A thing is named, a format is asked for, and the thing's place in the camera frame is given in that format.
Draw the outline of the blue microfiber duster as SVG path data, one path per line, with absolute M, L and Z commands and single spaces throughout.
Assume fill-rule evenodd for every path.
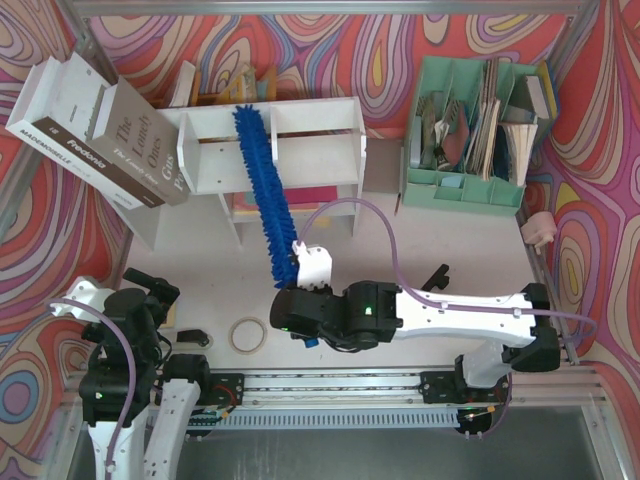
M 267 241 L 275 286 L 284 288 L 294 285 L 298 265 L 292 257 L 292 244 L 297 239 L 297 232 L 277 168 L 273 164 L 264 122 L 252 105 L 237 106 L 233 117 L 243 162 Z

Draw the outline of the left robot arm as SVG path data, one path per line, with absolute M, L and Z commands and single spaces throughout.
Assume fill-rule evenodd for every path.
M 174 479 L 187 425 L 209 386 L 203 355 L 163 352 L 158 332 L 177 287 L 134 268 L 131 287 L 85 299 L 94 344 L 79 394 L 99 479 Z

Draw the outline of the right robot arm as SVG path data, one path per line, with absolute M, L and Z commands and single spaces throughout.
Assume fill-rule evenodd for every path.
M 532 312 L 535 285 L 499 297 L 410 294 L 393 283 L 360 281 L 330 288 L 289 287 L 273 300 L 269 321 L 311 348 L 324 341 L 343 353 L 414 337 L 480 341 L 455 360 L 457 388 L 491 389 L 510 372 L 546 373 L 560 366 L 560 342 L 548 315 Z

